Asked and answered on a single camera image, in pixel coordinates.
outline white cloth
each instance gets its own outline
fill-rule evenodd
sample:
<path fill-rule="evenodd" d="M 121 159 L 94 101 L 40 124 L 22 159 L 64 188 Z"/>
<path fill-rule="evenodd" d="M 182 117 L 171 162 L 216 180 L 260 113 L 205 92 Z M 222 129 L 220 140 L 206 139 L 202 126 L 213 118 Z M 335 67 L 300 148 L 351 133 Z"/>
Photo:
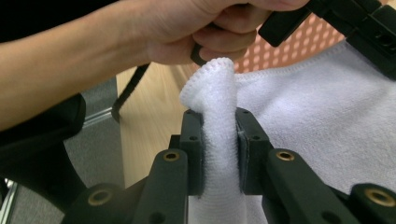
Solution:
<path fill-rule="evenodd" d="M 238 187 L 237 106 L 253 113 L 274 147 L 298 152 L 322 180 L 396 190 L 396 83 L 342 42 L 290 67 L 235 74 L 228 59 L 199 69 L 180 94 L 203 113 L 205 191 L 189 223 L 263 223 L 259 197 Z"/>

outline forearm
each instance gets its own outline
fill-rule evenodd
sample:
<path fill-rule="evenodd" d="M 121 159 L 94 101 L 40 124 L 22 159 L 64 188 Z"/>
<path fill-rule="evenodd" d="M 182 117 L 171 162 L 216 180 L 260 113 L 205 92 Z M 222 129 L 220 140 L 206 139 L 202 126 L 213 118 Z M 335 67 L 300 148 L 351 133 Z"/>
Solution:
<path fill-rule="evenodd" d="M 138 15 L 133 7 L 110 6 L 0 45 L 0 131 L 129 67 L 147 63 L 144 39 L 134 32 L 138 31 L 134 21 L 123 17 L 130 13 Z"/>

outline finger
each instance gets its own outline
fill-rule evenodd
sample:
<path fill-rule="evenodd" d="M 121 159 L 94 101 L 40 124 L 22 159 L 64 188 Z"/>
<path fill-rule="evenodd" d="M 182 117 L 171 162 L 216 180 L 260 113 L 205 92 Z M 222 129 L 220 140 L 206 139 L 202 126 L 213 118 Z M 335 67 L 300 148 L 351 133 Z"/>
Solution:
<path fill-rule="evenodd" d="M 270 11 L 253 5 L 237 5 L 224 9 L 213 23 L 225 30 L 244 34 L 263 24 L 269 14 Z"/>
<path fill-rule="evenodd" d="M 256 30 L 246 34 L 237 34 L 208 26 L 195 33 L 192 37 L 203 49 L 211 49 L 218 52 L 232 52 L 245 49 L 254 43 Z"/>
<path fill-rule="evenodd" d="M 148 45 L 148 56 L 155 63 L 191 63 L 191 50 L 195 45 L 191 36 L 163 44 L 152 42 Z"/>
<path fill-rule="evenodd" d="M 272 11 L 289 11 L 303 7 L 309 0 L 190 0 L 209 14 L 220 13 L 224 8 L 233 5 L 251 4 Z"/>
<path fill-rule="evenodd" d="M 290 11 L 303 7 L 309 0 L 250 0 L 249 3 L 256 7 L 273 11 Z"/>
<path fill-rule="evenodd" d="M 244 57 L 247 50 L 248 49 L 240 49 L 238 51 L 233 51 L 233 52 L 217 52 L 211 49 L 201 49 L 199 55 L 203 60 L 207 62 L 209 62 L 212 59 L 221 58 L 221 57 L 226 57 L 234 61 L 236 59 Z"/>

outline screw hole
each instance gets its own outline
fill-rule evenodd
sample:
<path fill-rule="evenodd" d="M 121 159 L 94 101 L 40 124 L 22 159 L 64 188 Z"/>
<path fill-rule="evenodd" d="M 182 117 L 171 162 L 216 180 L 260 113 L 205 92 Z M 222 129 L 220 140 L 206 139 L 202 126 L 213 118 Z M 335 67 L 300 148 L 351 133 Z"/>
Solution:
<path fill-rule="evenodd" d="M 374 203 L 386 207 L 396 206 L 395 199 L 381 189 L 366 189 L 364 193 Z"/>
<path fill-rule="evenodd" d="M 165 222 L 165 215 L 159 212 L 153 213 L 149 216 L 148 221 L 150 224 L 160 224 Z"/>
<path fill-rule="evenodd" d="M 393 44 L 393 38 L 390 35 L 378 33 L 375 38 L 378 39 L 379 43 L 384 47 L 388 47 Z"/>
<path fill-rule="evenodd" d="M 99 189 L 90 195 L 88 204 L 91 206 L 99 206 L 110 201 L 112 197 L 113 193 L 110 189 Z"/>
<path fill-rule="evenodd" d="M 294 161 L 294 155 L 287 151 L 280 151 L 276 153 L 276 156 L 282 161 Z"/>
<path fill-rule="evenodd" d="M 166 161 L 177 161 L 180 158 L 180 155 L 176 152 L 167 152 L 163 155 L 163 159 Z"/>
<path fill-rule="evenodd" d="M 338 217 L 336 214 L 332 213 L 332 212 L 323 212 L 321 214 L 321 216 L 323 217 L 323 219 L 325 221 L 327 221 L 328 223 L 331 224 L 340 224 L 341 223 L 341 219 L 340 217 Z"/>

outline black cable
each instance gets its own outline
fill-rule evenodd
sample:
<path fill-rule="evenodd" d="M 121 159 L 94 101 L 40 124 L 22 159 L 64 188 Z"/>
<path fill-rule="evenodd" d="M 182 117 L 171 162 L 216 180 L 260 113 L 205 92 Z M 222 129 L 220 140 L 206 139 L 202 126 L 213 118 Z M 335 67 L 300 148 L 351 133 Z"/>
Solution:
<path fill-rule="evenodd" d="M 134 75 L 131 77 L 131 80 L 126 85 L 125 89 L 122 91 L 119 98 L 114 102 L 112 109 L 111 109 L 111 116 L 114 120 L 120 123 L 120 109 L 123 104 L 128 100 L 129 96 L 134 92 L 137 84 L 139 83 L 140 79 L 142 79 L 143 75 L 145 75 L 146 70 L 148 70 L 149 63 L 138 66 L 136 71 L 134 71 Z"/>

